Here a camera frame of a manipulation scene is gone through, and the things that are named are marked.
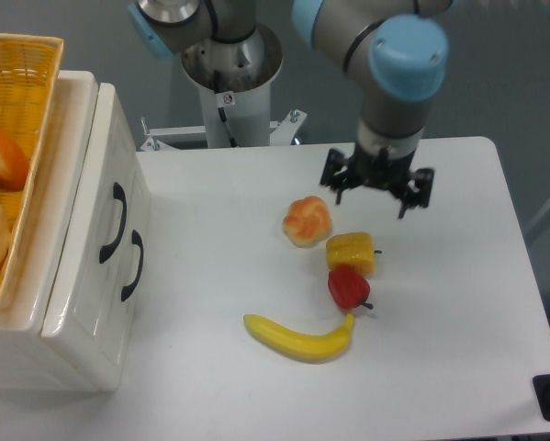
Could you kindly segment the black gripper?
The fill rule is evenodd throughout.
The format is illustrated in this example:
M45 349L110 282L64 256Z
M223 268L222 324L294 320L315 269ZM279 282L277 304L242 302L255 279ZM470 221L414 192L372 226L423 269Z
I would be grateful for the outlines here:
M342 194L357 187L393 192L400 202L398 219L408 210L430 205L435 176L433 168L420 168L412 172L410 166L416 152L395 156L387 146L374 148L374 153L357 141L354 153L347 157L340 150L331 148L321 173L320 185L335 194L335 204L340 205Z

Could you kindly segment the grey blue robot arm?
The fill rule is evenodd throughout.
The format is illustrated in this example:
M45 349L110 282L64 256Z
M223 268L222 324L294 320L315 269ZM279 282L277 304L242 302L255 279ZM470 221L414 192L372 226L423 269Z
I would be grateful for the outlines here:
M310 48L363 90L354 153L330 151L320 182L336 194L387 191L403 210L429 205L434 171L412 170L449 43L435 17L447 1L296 1L292 22ZM196 86L211 148L265 146L270 85L282 46L253 1L134 1L135 30L158 58L179 56Z

